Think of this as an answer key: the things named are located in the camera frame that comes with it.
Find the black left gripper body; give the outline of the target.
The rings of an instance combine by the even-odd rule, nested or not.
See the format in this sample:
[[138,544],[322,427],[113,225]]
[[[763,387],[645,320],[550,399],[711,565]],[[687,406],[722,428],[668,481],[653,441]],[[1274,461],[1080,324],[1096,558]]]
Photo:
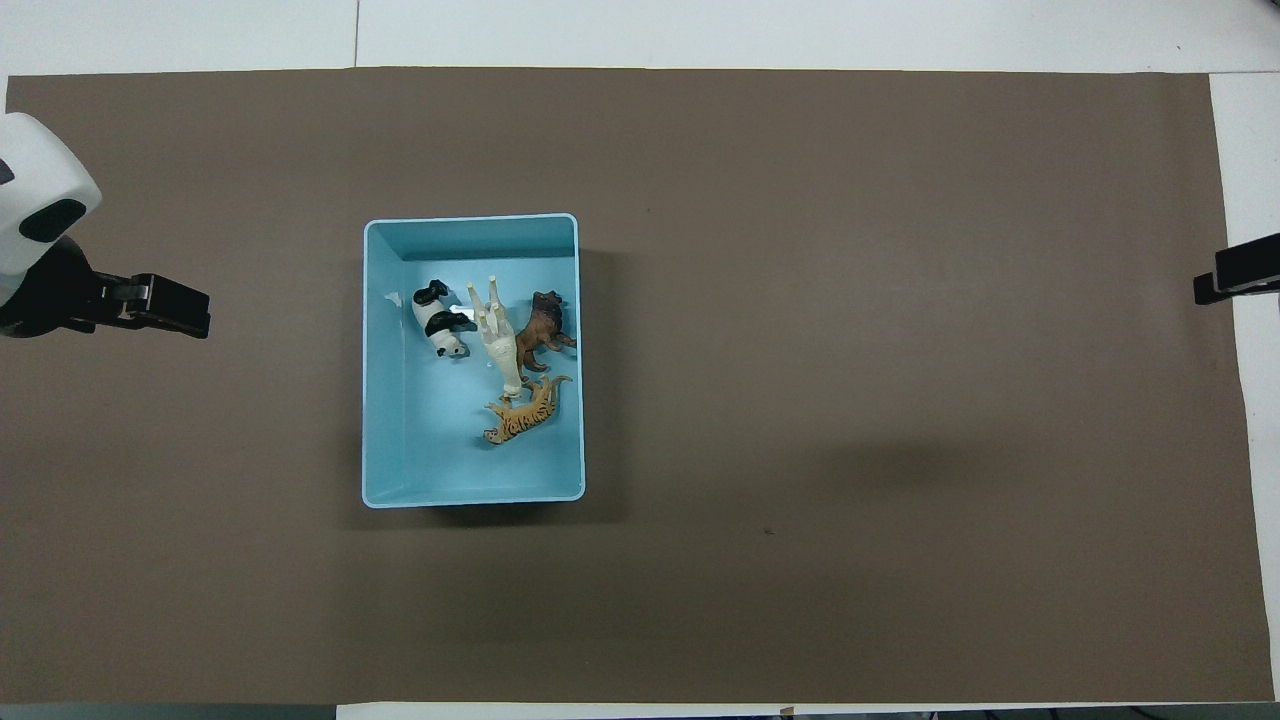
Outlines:
[[134,329],[110,292],[127,284],[120,275],[96,272],[70,237],[61,237],[26,272],[10,299],[0,304],[0,334],[33,338],[59,328],[92,334],[99,325]]

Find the black and white panda toy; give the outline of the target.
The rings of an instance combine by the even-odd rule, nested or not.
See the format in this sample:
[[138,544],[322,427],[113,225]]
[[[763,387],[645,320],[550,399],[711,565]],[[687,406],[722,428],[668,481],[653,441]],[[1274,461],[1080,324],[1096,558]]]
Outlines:
[[466,357],[470,348],[457,332],[472,331],[474,319],[449,310],[443,302],[449,295],[451,288],[443,281],[431,279],[412,293],[411,311],[438,357]]

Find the cream llama toy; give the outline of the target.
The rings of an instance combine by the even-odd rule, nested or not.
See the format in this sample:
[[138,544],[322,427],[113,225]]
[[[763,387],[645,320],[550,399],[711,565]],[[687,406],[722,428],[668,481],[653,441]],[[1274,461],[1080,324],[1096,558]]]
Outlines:
[[477,327],[480,341],[502,375],[500,397],[516,400],[525,389],[524,378],[518,369],[517,336],[507,307],[500,301],[497,277],[489,275],[488,300],[480,297],[475,283],[470,281],[466,283],[466,290],[472,304],[472,319]]

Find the orange striped tiger toy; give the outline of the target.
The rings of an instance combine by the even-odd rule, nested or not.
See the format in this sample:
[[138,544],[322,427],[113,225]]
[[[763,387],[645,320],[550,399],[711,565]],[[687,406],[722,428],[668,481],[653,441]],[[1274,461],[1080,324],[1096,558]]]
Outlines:
[[540,375],[535,380],[525,380],[524,388],[530,389],[530,400],[515,406],[509,398],[500,404],[486,404],[497,421],[493,428],[483,430],[483,438],[489,445],[503,445],[515,437],[548,421],[559,405],[559,388],[564,382],[572,382],[571,375]]

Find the brown lion toy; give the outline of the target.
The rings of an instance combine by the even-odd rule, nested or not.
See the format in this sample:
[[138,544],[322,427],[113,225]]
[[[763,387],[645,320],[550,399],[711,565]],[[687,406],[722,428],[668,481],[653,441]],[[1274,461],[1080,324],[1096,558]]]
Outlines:
[[526,327],[516,336],[517,366],[525,372],[545,373],[549,366],[535,357],[540,347],[559,352],[564,346],[576,348],[579,342],[564,332],[563,297],[556,291],[535,292]]

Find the light blue storage box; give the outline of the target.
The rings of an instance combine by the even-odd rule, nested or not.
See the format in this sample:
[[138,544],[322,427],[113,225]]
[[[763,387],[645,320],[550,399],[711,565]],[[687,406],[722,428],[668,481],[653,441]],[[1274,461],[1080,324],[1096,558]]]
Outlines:
[[381,219],[364,231],[362,497],[372,509],[549,503],[586,489],[582,360],[576,348],[539,348],[540,375],[571,375],[556,414],[503,445],[483,430],[497,424],[502,375],[477,327],[458,331],[466,357],[438,357],[411,311],[412,293],[431,279],[444,305],[472,314],[466,283],[486,297],[497,277],[516,331],[532,295],[556,291],[563,328],[579,333],[579,223],[568,213],[513,217]]

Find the brown paper table mat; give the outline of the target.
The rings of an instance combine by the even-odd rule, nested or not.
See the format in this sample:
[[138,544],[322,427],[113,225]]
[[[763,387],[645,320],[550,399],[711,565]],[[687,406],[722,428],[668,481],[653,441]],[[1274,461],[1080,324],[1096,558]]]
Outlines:
[[[13,78],[209,340],[0,340],[0,703],[1274,697],[1207,76]],[[579,223],[584,496],[371,509],[364,227]]]

